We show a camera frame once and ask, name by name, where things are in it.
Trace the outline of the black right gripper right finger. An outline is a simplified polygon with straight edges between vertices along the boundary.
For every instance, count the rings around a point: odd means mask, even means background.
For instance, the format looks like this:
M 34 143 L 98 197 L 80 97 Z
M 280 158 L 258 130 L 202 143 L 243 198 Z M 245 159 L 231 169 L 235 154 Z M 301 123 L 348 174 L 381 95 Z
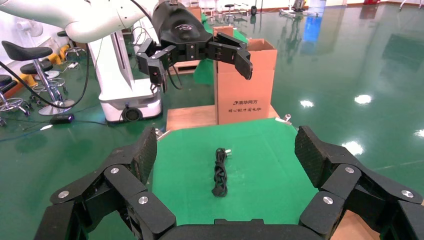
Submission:
M 294 153 L 318 189 L 300 215 L 301 226 L 328 240 L 351 211 L 382 240 L 423 239 L 419 193 L 365 167 L 345 147 L 320 140 L 308 126 L 299 127 Z

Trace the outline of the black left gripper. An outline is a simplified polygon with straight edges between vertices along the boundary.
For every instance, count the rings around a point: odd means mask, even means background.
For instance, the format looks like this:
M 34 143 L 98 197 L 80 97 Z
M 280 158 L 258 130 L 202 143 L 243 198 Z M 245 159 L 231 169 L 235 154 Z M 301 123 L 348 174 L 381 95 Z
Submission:
M 163 0 L 152 13 L 152 25 L 159 40 L 147 38 L 136 52 L 138 69 L 149 76 L 150 90 L 168 90 L 169 67 L 174 63 L 211 59 L 234 65 L 246 80 L 253 74 L 247 43 L 228 34 L 207 32 L 204 25 L 182 3 Z

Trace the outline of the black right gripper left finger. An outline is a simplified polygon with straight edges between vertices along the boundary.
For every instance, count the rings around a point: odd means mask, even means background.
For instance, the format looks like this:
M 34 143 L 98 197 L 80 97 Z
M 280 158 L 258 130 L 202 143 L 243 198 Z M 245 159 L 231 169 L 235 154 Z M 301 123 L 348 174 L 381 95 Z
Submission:
M 113 149 L 98 169 L 53 193 L 35 239 L 86 240 L 113 212 L 138 240 L 160 239 L 176 217 L 147 188 L 156 156 L 156 131 L 147 127 L 134 143 Z

